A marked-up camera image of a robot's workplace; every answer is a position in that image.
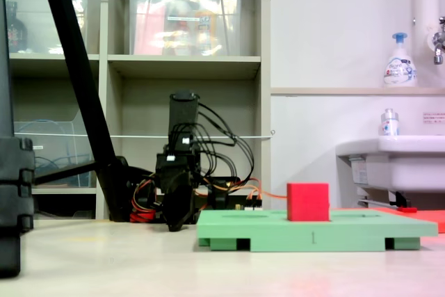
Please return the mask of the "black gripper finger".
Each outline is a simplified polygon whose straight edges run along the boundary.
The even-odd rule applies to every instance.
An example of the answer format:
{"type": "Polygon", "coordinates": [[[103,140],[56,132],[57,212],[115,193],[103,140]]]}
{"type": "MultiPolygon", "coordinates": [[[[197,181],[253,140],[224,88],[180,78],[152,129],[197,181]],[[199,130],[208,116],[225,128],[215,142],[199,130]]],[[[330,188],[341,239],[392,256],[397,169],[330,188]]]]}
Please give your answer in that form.
{"type": "Polygon", "coordinates": [[[170,232],[177,232],[181,228],[179,209],[179,181],[180,177],[169,177],[163,180],[163,216],[170,232]]]}
{"type": "Polygon", "coordinates": [[[179,178],[179,229],[194,221],[195,191],[190,175],[179,178]]]}

